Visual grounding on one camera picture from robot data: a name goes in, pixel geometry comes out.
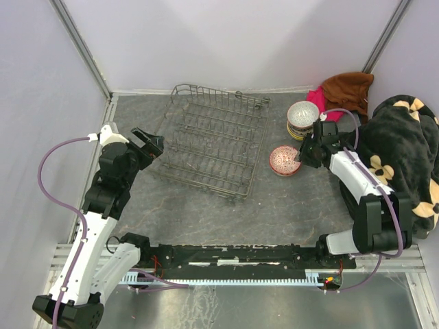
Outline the brown dotted pattern bowl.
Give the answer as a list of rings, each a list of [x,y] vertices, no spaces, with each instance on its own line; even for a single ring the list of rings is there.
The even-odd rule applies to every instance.
[[[299,127],[297,125],[293,125],[290,121],[287,121],[287,126],[295,134],[306,134],[313,130],[312,124],[307,127]]]

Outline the yellow rim blue pattern bowl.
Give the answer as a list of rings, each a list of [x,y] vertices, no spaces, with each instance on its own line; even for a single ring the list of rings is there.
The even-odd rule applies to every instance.
[[[302,135],[297,135],[297,134],[295,134],[295,133],[293,133],[293,132],[291,132],[291,131],[288,131],[288,133],[289,133],[289,135],[294,139],[294,140],[296,140],[296,141],[303,141],[304,140],[304,136],[302,136]]]

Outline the red diamond pattern bowl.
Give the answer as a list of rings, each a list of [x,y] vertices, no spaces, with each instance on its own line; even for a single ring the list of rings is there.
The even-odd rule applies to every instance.
[[[269,157],[269,164],[271,167],[295,167],[301,165],[301,162],[296,159],[298,150],[289,145],[282,145],[275,148]]]

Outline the grey hexagon pattern bowl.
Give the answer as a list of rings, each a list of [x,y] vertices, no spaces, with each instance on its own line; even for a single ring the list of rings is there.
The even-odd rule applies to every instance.
[[[307,127],[319,118],[318,107],[310,101],[297,101],[287,111],[287,120],[293,125]]]

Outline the grey wire dish rack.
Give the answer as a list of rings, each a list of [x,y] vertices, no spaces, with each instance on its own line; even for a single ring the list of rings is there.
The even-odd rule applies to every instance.
[[[179,84],[155,134],[164,152],[150,171],[230,201],[247,198],[265,138],[271,99]]]

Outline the red geometric pattern bowl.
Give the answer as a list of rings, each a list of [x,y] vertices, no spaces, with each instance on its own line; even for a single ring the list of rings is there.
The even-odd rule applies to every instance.
[[[280,177],[289,177],[294,175],[299,169],[301,165],[297,165],[295,167],[270,167],[271,170]]]

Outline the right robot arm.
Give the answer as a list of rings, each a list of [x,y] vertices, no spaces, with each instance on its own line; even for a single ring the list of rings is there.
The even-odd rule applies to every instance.
[[[412,245],[410,198],[397,193],[372,174],[354,148],[340,139],[337,124],[317,120],[300,146],[298,160],[325,167],[340,183],[340,192],[353,218],[343,232],[324,234],[315,250],[318,265],[330,268],[340,255],[377,254],[399,257]]]

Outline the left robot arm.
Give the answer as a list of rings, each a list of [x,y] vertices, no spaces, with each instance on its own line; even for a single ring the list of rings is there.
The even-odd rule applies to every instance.
[[[79,220],[78,233],[66,263],[48,294],[39,295],[33,311],[52,328],[97,328],[104,305],[121,279],[133,268],[145,267],[152,259],[150,240],[138,234],[126,234],[110,259],[97,268],[110,233],[130,199],[137,173],[144,170],[164,150],[164,138],[139,128],[134,141],[105,124],[100,132],[84,137],[102,146],[99,169],[84,196],[81,209],[70,206],[46,190],[42,174],[37,174],[43,194],[57,205],[74,212]]]

